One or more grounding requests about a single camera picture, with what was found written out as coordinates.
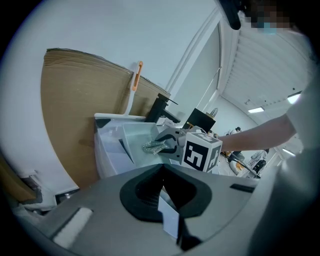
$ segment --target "person's arm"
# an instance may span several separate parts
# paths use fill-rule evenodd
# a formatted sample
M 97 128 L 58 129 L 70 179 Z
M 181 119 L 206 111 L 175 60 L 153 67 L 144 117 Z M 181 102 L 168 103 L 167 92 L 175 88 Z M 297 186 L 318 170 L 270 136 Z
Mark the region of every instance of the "person's arm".
M 218 137 L 221 151 L 246 151 L 270 149 L 287 142 L 296 130 L 286 114 L 250 130 Z

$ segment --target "white box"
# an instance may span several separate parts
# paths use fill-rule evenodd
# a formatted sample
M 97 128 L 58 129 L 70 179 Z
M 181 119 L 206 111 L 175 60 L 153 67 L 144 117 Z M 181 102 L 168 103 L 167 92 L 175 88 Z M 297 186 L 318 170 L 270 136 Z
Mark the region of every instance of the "white box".
M 205 133 L 187 132 L 181 166 L 210 172 L 217 165 L 222 141 Z

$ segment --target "white wall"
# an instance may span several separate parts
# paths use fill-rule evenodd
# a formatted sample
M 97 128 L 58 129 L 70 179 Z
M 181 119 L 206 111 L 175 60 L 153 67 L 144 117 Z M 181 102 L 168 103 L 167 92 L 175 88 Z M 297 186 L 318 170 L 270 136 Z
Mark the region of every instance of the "white wall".
M 242 131 L 245 131 L 257 126 L 243 111 L 221 96 L 217 98 L 212 109 L 209 109 L 208 112 L 211 112 L 214 108 L 218 108 L 218 113 L 214 118 L 216 123 L 211 130 L 219 136 L 223 136 L 225 132 L 231 129 L 234 130 L 236 127 L 240 127 Z M 248 161 L 255 152 L 242 151 L 242 154 L 245 160 Z
M 198 104 L 198 109 L 202 111 L 215 92 L 218 83 L 218 75 L 215 74 L 219 66 L 220 36 L 216 27 L 173 99 L 178 105 L 170 104 L 168 107 L 181 120 L 181 125 L 184 125 Z
M 0 148 L 21 175 L 37 172 L 54 193 L 76 187 L 59 162 L 42 116 L 40 81 L 48 48 L 101 56 L 165 87 L 213 0 L 45 1 L 14 36 L 0 70 Z

